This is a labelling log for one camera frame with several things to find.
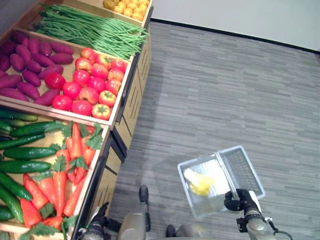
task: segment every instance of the tomato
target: tomato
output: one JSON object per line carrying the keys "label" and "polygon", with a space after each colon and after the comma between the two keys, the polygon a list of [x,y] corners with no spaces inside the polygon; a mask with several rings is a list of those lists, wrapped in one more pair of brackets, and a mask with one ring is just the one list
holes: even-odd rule
{"label": "tomato", "polygon": [[108,77],[108,70],[103,65],[95,63],[92,66],[91,75],[106,80]]}
{"label": "tomato", "polygon": [[89,59],[92,64],[96,62],[96,58],[98,56],[98,54],[96,54],[96,52],[89,47],[82,49],[80,55],[81,57]]}
{"label": "tomato", "polygon": [[96,104],[92,108],[92,116],[97,119],[109,120],[111,109],[107,105]]}
{"label": "tomato", "polygon": [[71,110],[75,114],[90,116],[92,111],[92,105],[87,100],[80,99],[72,104]]}
{"label": "tomato", "polygon": [[116,95],[114,95],[112,92],[105,90],[99,94],[99,103],[112,108],[115,105],[116,98]]}
{"label": "tomato", "polygon": [[90,78],[88,86],[90,88],[95,89],[98,92],[98,94],[101,93],[103,90],[106,90],[105,81],[99,77],[96,77],[96,76],[92,76]]}
{"label": "tomato", "polygon": [[66,83],[65,78],[57,72],[51,72],[44,78],[45,84],[50,89],[62,90]]}
{"label": "tomato", "polygon": [[120,69],[123,73],[126,72],[126,69],[127,69],[127,63],[124,62],[123,60],[119,59],[119,58],[116,58],[116,59],[113,59],[112,62],[111,62],[111,68],[112,69]]}
{"label": "tomato", "polygon": [[75,81],[66,82],[63,85],[63,94],[71,98],[72,100],[76,100],[79,96],[81,86]]}
{"label": "tomato", "polygon": [[118,81],[122,82],[124,79],[124,73],[119,68],[112,68],[108,74],[108,80],[111,79],[117,79]]}
{"label": "tomato", "polygon": [[72,80],[79,84],[82,88],[88,86],[90,74],[85,70],[76,70],[72,75]]}
{"label": "tomato", "polygon": [[92,68],[92,63],[88,58],[82,56],[75,61],[75,68],[86,70],[90,73]]}
{"label": "tomato", "polygon": [[116,79],[111,79],[106,82],[105,89],[113,93],[114,95],[118,95],[119,89],[121,87],[121,82]]}
{"label": "tomato", "polygon": [[66,95],[57,95],[52,101],[52,107],[55,109],[71,111],[72,99]]}

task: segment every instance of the white wall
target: white wall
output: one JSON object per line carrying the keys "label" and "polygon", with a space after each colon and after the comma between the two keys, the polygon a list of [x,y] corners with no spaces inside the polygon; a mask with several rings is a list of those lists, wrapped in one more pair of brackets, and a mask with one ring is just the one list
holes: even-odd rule
{"label": "white wall", "polygon": [[155,19],[320,50],[320,0],[153,0]]}

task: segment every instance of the wall baseboard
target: wall baseboard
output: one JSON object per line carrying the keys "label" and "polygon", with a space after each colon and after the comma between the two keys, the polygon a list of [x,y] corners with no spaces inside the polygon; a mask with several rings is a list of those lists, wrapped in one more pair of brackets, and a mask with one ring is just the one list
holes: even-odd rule
{"label": "wall baseboard", "polygon": [[269,43],[269,44],[276,44],[276,45],[280,45],[280,46],[284,46],[284,47],[288,47],[288,48],[293,48],[293,49],[298,49],[298,50],[302,50],[302,51],[306,51],[309,53],[320,55],[320,51],[316,51],[316,50],[309,49],[309,48],[304,48],[301,46],[295,46],[295,45],[291,45],[291,44],[287,44],[287,43],[283,43],[283,42],[279,42],[279,41],[273,41],[273,40],[269,40],[269,39],[265,39],[265,38],[244,35],[244,34],[234,33],[234,32],[230,32],[230,31],[223,31],[223,30],[218,30],[218,29],[213,29],[213,28],[208,28],[208,27],[203,27],[203,26],[190,25],[190,24],[180,23],[180,22],[175,22],[175,21],[156,19],[156,18],[151,18],[151,21],[157,22],[157,23],[162,23],[162,24],[170,24],[170,25],[185,27],[185,28],[198,29],[198,30],[203,30],[203,31],[207,31],[207,32],[217,33],[217,34],[225,34],[225,35],[239,37],[239,38],[252,39],[252,40],[256,40],[256,41],[260,41],[260,42],[265,42],[265,43]]}

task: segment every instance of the wooden display shelf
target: wooden display shelf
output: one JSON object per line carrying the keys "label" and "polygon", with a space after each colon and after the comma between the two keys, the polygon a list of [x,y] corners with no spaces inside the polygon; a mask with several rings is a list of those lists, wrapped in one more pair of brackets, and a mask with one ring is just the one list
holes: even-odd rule
{"label": "wooden display shelf", "polygon": [[[52,117],[48,117],[48,116],[43,116],[43,115],[39,115],[38,117],[38,122],[45,122],[45,121],[54,121],[54,120],[58,120],[57,118],[52,118]],[[93,172],[95,170],[96,164],[98,159],[102,156],[103,153],[103,149],[105,148],[107,139],[109,137],[109,128],[106,127],[102,130],[102,146],[101,146],[101,150],[96,150],[95,155],[93,157],[93,160],[91,162],[91,165],[88,169],[87,172],[87,176],[80,194],[80,197],[78,199],[76,208],[74,210],[74,215],[78,215],[81,208],[83,208],[83,203],[85,200],[85,196],[86,196],[86,192],[88,189],[88,186],[90,184],[90,182],[92,181],[92,177],[93,177]],[[63,142],[64,136],[62,135],[61,131],[56,131],[56,132],[48,132],[45,134],[45,138],[39,139],[35,142],[29,143],[24,145],[23,147],[49,147],[51,144],[58,144],[61,146],[62,142]],[[57,157],[56,155],[52,155],[52,156],[48,156],[45,158],[41,158],[38,159],[39,161],[42,162],[48,162],[53,164],[56,161]],[[106,162],[108,164],[110,164],[113,168],[118,169],[120,167],[121,161],[117,160],[117,155],[110,155],[110,158],[108,157],[108,159],[106,160]],[[11,174],[9,173],[8,175],[10,175],[10,177],[12,177],[16,182],[18,182],[19,184],[23,185],[23,175],[22,174]],[[37,173],[30,173],[30,176],[34,176],[37,175]],[[106,178],[104,180],[105,182],[102,184],[102,186],[104,185],[110,185],[110,186],[114,186],[116,184],[117,181],[117,177],[109,177]],[[72,191],[74,191],[75,186],[68,180],[67,181],[67,186],[66,186],[66,200],[69,198],[69,196],[71,195]],[[113,188],[110,189],[110,196],[112,196],[113,193]],[[9,221],[0,221],[0,231],[5,231],[5,232],[9,232],[11,235],[11,239],[18,239],[18,237],[20,236],[20,234],[23,234],[24,232],[28,231],[29,229],[26,228],[24,226],[24,224],[20,224],[16,219],[12,219]],[[69,231],[69,235],[71,236],[71,234],[73,233],[73,230],[70,229]],[[52,236],[34,236],[34,239],[57,239],[57,240],[63,240],[64,236],[62,233],[56,233]]]}

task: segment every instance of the purple sweet potato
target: purple sweet potato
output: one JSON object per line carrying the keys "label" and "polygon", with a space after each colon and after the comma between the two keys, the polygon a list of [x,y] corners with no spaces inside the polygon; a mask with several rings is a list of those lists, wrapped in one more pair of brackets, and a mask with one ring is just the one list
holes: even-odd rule
{"label": "purple sweet potato", "polygon": [[18,99],[25,102],[29,102],[28,98],[22,92],[12,87],[1,88],[0,95],[8,98],[12,98],[12,99]]}
{"label": "purple sweet potato", "polygon": [[0,53],[10,56],[15,52],[16,45],[17,44],[15,42],[8,40],[0,46]]}
{"label": "purple sweet potato", "polygon": [[40,51],[40,41],[31,37],[28,42],[28,49],[32,54],[38,54]]}
{"label": "purple sweet potato", "polygon": [[22,57],[25,63],[31,61],[31,52],[24,45],[19,44],[18,46],[16,46],[15,53]]}
{"label": "purple sweet potato", "polygon": [[0,70],[0,79],[5,77],[5,76],[8,76],[8,73],[6,73],[5,71]]}
{"label": "purple sweet potato", "polygon": [[55,64],[48,57],[46,57],[40,53],[32,54],[32,59],[35,60],[38,64],[40,64],[42,67],[48,67],[48,66]]}
{"label": "purple sweet potato", "polygon": [[0,78],[0,89],[3,88],[16,88],[17,83],[22,81],[22,77],[17,74],[12,74]]}
{"label": "purple sweet potato", "polygon": [[30,83],[30,84],[34,85],[35,87],[39,87],[41,85],[40,78],[33,71],[23,70],[22,77],[27,83]]}
{"label": "purple sweet potato", "polygon": [[17,44],[22,44],[25,47],[28,47],[29,38],[20,31],[14,31],[11,33],[11,39]]}
{"label": "purple sweet potato", "polygon": [[24,95],[28,96],[29,98],[32,98],[33,100],[40,97],[38,89],[31,83],[21,81],[17,83],[16,88]]}
{"label": "purple sweet potato", "polygon": [[49,57],[55,64],[72,64],[74,58],[69,53],[59,52]]}
{"label": "purple sweet potato", "polygon": [[45,79],[45,77],[50,73],[58,73],[62,75],[64,73],[64,67],[57,64],[47,66],[42,72],[38,74],[38,77],[40,79]]}
{"label": "purple sweet potato", "polygon": [[55,96],[59,95],[59,90],[57,89],[49,89],[36,100],[34,100],[35,104],[40,104],[43,106],[51,106]]}
{"label": "purple sweet potato", "polygon": [[28,61],[27,63],[24,63],[25,69],[30,70],[36,74],[40,73],[42,68],[39,63],[37,63],[34,60]]}
{"label": "purple sweet potato", "polygon": [[66,44],[59,42],[51,42],[51,48],[56,53],[74,54],[74,50]]}
{"label": "purple sweet potato", "polygon": [[7,71],[11,66],[10,59],[7,55],[0,54],[0,70]]}
{"label": "purple sweet potato", "polygon": [[52,48],[50,43],[47,41],[40,42],[39,51],[42,55],[50,57],[50,55],[52,54]]}
{"label": "purple sweet potato", "polygon": [[21,72],[25,69],[25,61],[16,53],[10,55],[10,63],[17,72]]}

